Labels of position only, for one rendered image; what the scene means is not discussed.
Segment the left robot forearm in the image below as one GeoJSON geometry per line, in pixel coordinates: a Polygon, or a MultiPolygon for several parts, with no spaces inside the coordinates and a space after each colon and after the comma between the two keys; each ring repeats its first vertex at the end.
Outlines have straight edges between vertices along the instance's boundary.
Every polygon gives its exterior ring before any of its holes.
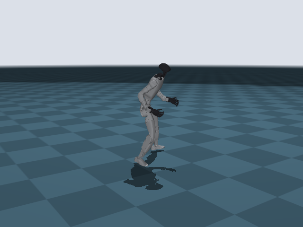
{"type": "Polygon", "coordinates": [[[168,102],[168,98],[166,98],[166,96],[164,96],[160,90],[158,91],[158,93],[156,94],[159,98],[161,98],[162,101],[167,101],[168,102]]]}

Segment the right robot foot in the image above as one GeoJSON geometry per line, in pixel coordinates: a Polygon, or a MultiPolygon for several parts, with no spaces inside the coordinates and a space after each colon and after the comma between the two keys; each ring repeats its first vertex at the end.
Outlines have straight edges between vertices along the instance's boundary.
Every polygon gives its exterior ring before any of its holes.
{"type": "Polygon", "coordinates": [[[142,166],[148,166],[148,164],[143,159],[139,160],[138,157],[135,157],[134,161],[139,163],[142,166]]]}

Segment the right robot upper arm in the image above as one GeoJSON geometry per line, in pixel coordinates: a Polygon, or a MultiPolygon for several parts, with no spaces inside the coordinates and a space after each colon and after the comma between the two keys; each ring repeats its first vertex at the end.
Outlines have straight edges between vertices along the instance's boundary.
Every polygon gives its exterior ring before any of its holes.
{"type": "MultiPolygon", "coordinates": [[[[143,90],[141,90],[139,93],[141,93],[144,97],[145,93],[148,93],[150,90],[154,89],[157,86],[157,81],[156,80],[152,80],[143,90]]],[[[139,94],[138,93],[138,94],[139,94]]]]}

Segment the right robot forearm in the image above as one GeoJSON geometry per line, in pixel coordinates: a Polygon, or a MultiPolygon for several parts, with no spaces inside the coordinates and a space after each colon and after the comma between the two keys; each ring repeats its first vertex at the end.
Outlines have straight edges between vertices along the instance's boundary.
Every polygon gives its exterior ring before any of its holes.
{"type": "Polygon", "coordinates": [[[138,99],[140,101],[140,103],[143,105],[144,109],[147,111],[147,112],[151,112],[151,109],[149,109],[149,105],[148,103],[146,102],[146,99],[143,97],[143,95],[141,93],[138,94],[138,99]]]}

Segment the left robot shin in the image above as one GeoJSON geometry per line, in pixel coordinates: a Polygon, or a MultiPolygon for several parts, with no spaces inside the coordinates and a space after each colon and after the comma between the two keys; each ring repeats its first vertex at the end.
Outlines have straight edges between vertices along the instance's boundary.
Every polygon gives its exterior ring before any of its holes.
{"type": "Polygon", "coordinates": [[[155,142],[154,142],[155,147],[158,146],[158,138],[159,138],[159,129],[155,132],[155,142]]]}

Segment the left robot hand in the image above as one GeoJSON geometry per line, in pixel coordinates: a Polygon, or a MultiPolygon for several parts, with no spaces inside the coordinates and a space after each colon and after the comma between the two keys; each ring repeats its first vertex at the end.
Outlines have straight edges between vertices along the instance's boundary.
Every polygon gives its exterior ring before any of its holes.
{"type": "Polygon", "coordinates": [[[175,99],[176,97],[174,98],[166,97],[166,98],[168,98],[168,102],[171,102],[172,104],[176,105],[176,107],[178,106],[179,100],[175,99]]]}

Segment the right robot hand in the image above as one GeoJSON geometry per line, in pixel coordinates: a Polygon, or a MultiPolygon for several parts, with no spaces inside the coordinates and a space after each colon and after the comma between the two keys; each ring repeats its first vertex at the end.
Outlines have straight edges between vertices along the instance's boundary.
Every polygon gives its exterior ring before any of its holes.
{"type": "Polygon", "coordinates": [[[159,110],[162,110],[162,109],[153,109],[151,107],[148,107],[149,109],[151,109],[151,112],[150,113],[153,113],[153,115],[157,116],[157,117],[161,117],[163,116],[164,112],[159,112],[159,110]]]}

